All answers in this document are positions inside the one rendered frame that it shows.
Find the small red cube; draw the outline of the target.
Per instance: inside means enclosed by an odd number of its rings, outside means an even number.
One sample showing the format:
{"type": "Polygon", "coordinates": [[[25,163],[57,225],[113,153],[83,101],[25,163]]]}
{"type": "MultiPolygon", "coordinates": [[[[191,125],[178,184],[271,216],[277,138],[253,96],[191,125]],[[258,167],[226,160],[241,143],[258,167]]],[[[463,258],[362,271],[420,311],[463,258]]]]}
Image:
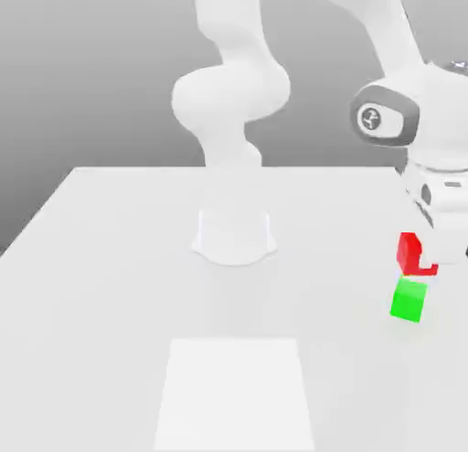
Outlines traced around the small red cube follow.
{"type": "Polygon", "coordinates": [[[397,261],[404,275],[435,276],[439,266],[432,264],[430,267],[420,266],[422,245],[415,232],[402,232],[399,236],[397,249],[397,261]]]}

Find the small green cube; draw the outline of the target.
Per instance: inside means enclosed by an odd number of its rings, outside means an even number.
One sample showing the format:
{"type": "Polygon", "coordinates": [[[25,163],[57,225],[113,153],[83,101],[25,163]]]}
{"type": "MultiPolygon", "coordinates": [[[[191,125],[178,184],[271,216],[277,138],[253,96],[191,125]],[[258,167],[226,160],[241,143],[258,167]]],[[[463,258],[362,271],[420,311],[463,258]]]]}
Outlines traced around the small green cube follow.
{"type": "Polygon", "coordinates": [[[419,323],[428,284],[402,276],[393,293],[390,315],[413,323],[419,323]]]}

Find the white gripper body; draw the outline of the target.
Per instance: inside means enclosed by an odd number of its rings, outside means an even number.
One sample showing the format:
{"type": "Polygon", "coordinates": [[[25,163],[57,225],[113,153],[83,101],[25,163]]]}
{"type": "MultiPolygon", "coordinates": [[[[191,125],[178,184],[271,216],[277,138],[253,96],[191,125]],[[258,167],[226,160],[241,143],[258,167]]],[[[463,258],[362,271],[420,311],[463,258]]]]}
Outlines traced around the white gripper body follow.
{"type": "Polygon", "coordinates": [[[413,200],[420,221],[417,236],[428,264],[458,264],[468,258],[468,211],[430,210],[413,200]]]}

